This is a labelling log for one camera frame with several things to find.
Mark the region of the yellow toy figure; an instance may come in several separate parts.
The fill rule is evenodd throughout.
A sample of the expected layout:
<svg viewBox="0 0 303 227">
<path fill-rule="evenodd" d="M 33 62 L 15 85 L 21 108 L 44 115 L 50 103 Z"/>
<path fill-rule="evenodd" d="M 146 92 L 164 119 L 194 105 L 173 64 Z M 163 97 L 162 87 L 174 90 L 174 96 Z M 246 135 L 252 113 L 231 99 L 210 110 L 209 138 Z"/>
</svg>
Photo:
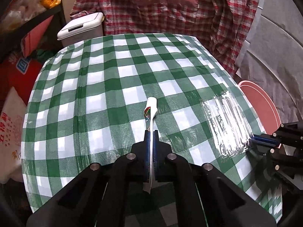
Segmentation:
<svg viewBox="0 0 303 227">
<path fill-rule="evenodd" d="M 41 0 L 41 4 L 46 9 L 51 9 L 55 6 L 60 5 L 61 0 Z"/>
</svg>

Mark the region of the grey covered appliance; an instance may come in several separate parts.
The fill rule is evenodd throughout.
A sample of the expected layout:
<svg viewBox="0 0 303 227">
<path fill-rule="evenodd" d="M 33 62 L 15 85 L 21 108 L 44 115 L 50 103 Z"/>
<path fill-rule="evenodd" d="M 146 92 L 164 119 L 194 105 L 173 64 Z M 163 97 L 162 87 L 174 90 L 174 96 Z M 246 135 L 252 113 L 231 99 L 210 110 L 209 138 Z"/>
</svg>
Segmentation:
<svg viewBox="0 0 303 227">
<path fill-rule="evenodd" d="M 302 120 L 302 14 L 293 0 L 259 0 L 236 64 L 241 79 L 267 92 L 282 122 Z"/>
</svg>

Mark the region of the white lidded trash can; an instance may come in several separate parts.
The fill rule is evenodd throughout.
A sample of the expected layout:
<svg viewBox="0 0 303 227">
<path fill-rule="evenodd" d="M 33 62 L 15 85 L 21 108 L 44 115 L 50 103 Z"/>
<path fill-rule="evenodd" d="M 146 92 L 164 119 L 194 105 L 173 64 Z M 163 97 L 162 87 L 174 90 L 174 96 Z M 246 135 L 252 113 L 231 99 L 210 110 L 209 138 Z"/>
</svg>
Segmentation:
<svg viewBox="0 0 303 227">
<path fill-rule="evenodd" d="M 96 12 L 71 20 L 57 34 L 64 47 L 103 36 L 104 14 Z"/>
</svg>

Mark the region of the white food bags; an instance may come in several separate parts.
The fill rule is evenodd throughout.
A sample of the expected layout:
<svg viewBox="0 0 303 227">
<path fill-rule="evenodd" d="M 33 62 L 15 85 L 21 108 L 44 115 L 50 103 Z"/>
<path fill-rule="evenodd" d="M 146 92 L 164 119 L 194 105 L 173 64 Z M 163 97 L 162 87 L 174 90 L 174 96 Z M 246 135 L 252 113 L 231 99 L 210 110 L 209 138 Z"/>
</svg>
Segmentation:
<svg viewBox="0 0 303 227">
<path fill-rule="evenodd" d="M 16 30 L 24 23 L 46 11 L 41 0 L 17 0 L 1 17 L 1 34 Z"/>
</svg>

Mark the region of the red plaid shirt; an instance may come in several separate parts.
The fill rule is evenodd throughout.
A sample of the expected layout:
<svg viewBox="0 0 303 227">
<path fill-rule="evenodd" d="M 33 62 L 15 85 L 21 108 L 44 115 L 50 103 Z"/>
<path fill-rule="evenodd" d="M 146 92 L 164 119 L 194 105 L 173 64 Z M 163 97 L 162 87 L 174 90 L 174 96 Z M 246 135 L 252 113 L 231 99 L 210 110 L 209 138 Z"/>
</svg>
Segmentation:
<svg viewBox="0 0 303 227">
<path fill-rule="evenodd" d="M 76 0 L 71 19 L 102 12 L 104 32 L 173 33 L 196 37 L 230 74 L 259 0 Z"/>
</svg>

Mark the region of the green white checkered tablecloth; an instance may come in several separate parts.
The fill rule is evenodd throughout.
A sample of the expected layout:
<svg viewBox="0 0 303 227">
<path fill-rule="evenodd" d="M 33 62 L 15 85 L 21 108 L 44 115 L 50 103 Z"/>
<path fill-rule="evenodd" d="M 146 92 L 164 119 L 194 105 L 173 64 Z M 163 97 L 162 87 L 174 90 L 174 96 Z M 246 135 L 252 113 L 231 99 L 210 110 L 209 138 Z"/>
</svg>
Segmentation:
<svg viewBox="0 0 303 227">
<path fill-rule="evenodd" d="M 197 38 L 121 34 L 81 41 L 48 59 L 33 86 L 22 134 L 22 171 L 31 210 L 93 162 L 106 165 L 144 138 L 144 109 L 157 99 L 154 127 L 189 162 L 210 162 L 276 220 L 281 187 L 252 152 L 223 158 L 202 103 L 229 92 L 254 134 L 263 127 L 231 76 Z"/>
</svg>

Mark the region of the clear plastic wrapper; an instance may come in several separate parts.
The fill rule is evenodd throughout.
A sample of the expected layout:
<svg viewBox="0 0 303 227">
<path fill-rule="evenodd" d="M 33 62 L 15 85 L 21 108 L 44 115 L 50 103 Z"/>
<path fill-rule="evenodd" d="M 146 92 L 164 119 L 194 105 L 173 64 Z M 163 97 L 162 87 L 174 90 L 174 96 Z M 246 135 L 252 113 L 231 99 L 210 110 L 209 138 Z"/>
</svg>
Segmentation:
<svg viewBox="0 0 303 227">
<path fill-rule="evenodd" d="M 229 92 L 201 102 L 214 145 L 222 157 L 245 153 L 253 135 L 243 110 Z"/>
</svg>

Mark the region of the white rice bag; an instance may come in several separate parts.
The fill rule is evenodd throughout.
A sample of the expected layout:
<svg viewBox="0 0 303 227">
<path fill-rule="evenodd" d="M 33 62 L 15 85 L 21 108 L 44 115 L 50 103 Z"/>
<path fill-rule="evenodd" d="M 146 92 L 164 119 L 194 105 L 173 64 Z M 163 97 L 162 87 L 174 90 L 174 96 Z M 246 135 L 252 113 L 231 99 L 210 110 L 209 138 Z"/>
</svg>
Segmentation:
<svg viewBox="0 0 303 227">
<path fill-rule="evenodd" d="M 12 87 L 1 112 L 1 184 L 22 182 L 21 138 L 27 106 Z"/>
</svg>

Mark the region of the pink plastic trash bin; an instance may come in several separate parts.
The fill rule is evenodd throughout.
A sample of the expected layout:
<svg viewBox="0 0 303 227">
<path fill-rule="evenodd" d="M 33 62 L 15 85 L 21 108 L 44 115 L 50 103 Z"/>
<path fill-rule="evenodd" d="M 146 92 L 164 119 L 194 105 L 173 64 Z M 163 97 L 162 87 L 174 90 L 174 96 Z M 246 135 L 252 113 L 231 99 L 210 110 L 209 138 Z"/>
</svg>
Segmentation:
<svg viewBox="0 0 303 227">
<path fill-rule="evenodd" d="M 280 127 L 281 119 L 277 108 L 269 95 L 259 85 L 248 80 L 241 81 L 239 83 L 239 87 L 253 106 L 263 128 L 265 129 L 265 133 L 262 134 L 272 136 L 272 134 Z"/>
</svg>

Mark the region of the red sack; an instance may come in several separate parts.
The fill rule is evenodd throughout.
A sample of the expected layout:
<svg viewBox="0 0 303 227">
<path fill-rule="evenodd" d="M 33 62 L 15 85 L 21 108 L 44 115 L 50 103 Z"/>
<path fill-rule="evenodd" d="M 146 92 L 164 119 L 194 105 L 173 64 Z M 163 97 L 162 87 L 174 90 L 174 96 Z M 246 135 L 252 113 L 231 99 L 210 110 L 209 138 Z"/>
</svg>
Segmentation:
<svg viewBox="0 0 303 227">
<path fill-rule="evenodd" d="M 12 52 L 1 63 L 1 105 L 14 87 L 25 104 L 28 103 L 35 80 L 42 68 L 36 59 L 23 58 L 19 52 Z"/>
</svg>

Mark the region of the black metal shelf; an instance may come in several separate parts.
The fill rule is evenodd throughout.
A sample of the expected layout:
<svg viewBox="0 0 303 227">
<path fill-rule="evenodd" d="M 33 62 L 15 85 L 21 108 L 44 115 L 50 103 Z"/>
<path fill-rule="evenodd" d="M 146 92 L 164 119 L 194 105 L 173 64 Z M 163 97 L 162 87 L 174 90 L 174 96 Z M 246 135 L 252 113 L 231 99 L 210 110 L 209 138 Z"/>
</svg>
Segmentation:
<svg viewBox="0 0 303 227">
<path fill-rule="evenodd" d="M 48 19 L 54 25 L 48 25 L 42 36 L 54 42 L 66 24 L 62 0 L 1 0 L 1 61 L 20 50 L 22 40 Z"/>
</svg>

